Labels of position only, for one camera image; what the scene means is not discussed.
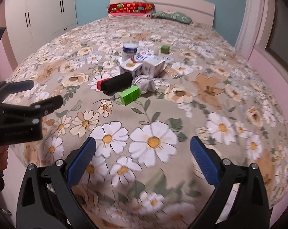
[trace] human hand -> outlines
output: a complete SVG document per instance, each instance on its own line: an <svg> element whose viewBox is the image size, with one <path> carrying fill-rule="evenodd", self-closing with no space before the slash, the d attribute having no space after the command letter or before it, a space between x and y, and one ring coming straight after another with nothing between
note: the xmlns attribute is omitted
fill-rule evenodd
<svg viewBox="0 0 288 229"><path fill-rule="evenodd" d="M0 170L7 169L8 146L0 146Z"/></svg>

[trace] floral bedspread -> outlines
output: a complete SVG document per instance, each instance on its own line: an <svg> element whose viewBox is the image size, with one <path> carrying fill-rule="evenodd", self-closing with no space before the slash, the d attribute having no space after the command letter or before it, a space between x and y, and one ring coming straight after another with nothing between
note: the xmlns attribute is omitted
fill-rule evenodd
<svg viewBox="0 0 288 229"><path fill-rule="evenodd" d="M155 93L122 105L97 81L119 74L124 42L166 60ZM170 45L169 55L160 53ZM97 150L73 191L100 227L186 228L210 186L189 150L197 135L221 158L260 166L274 206L288 187L288 127L265 82L217 32L203 24L104 18L75 28L33 53L8 81L32 90L5 101L29 105L62 95L43 119L44 138L12 146L27 165L53 164L88 136ZM220 220L229 213L235 185Z"/></svg>

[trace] black clamp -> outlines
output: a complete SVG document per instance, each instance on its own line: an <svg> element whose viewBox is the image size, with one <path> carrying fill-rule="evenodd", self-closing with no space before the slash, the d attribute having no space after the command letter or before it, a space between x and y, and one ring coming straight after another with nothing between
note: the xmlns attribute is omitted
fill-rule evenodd
<svg viewBox="0 0 288 229"><path fill-rule="evenodd" d="M42 118L62 106L60 95L30 106L2 103L9 94L30 90L33 86L32 80L0 83L0 146L41 140ZM2 177L3 172L0 171L0 191L4 188Z"/></svg>
<svg viewBox="0 0 288 229"><path fill-rule="evenodd" d="M234 165L229 159L221 160L198 137L191 139L190 146L207 181L216 188L188 229L268 229L271 211L258 165L253 163L244 167ZM57 160L49 167L37 168L34 164L27 167L18 199L17 228L97 229L71 191L71 187L80 181L95 150L96 142L89 137L66 160ZM65 213L64 219L52 207L47 183L53 185ZM232 210L225 221L215 224L234 183L240 183L240 186Z"/></svg>
<svg viewBox="0 0 288 229"><path fill-rule="evenodd" d="M71 191L71 187L79 183L95 151L96 142L89 137L80 149L72 151L65 160L60 159L51 166L40 168L35 164L30 164L26 169L20 189L17 228L98 229ZM65 219L56 214L47 183L53 185L66 215Z"/></svg>
<svg viewBox="0 0 288 229"><path fill-rule="evenodd" d="M252 163L244 167L234 165L229 159L221 160L197 136L191 139L190 147L206 180L215 190L189 229L268 229L271 210L258 165ZM229 216L215 224L235 183L240 185Z"/></svg>

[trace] green block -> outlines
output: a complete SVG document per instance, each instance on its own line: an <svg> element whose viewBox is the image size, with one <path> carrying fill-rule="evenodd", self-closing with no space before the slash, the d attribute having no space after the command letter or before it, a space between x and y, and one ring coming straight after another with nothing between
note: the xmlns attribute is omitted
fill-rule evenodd
<svg viewBox="0 0 288 229"><path fill-rule="evenodd" d="M163 54L169 54L169 46L168 45L163 45L161 47L161 53Z"/></svg>
<svg viewBox="0 0 288 229"><path fill-rule="evenodd" d="M124 105L127 105L139 98L141 96L141 91L137 86L131 86L130 88L119 93L119 96L121 98L121 102Z"/></svg>

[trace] white cardboard box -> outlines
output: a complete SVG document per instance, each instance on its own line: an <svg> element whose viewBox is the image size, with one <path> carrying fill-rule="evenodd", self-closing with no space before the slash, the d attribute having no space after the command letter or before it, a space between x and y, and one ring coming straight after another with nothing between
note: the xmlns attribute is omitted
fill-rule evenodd
<svg viewBox="0 0 288 229"><path fill-rule="evenodd" d="M158 56L146 53L134 56L136 62L142 62L142 73L154 78L162 73L165 60Z"/></svg>
<svg viewBox="0 0 288 229"><path fill-rule="evenodd" d="M141 75L142 63L141 62L136 63L135 61L132 61L132 59L127 59L126 61L120 64L120 74L123 74L125 72L131 73L132 78Z"/></svg>

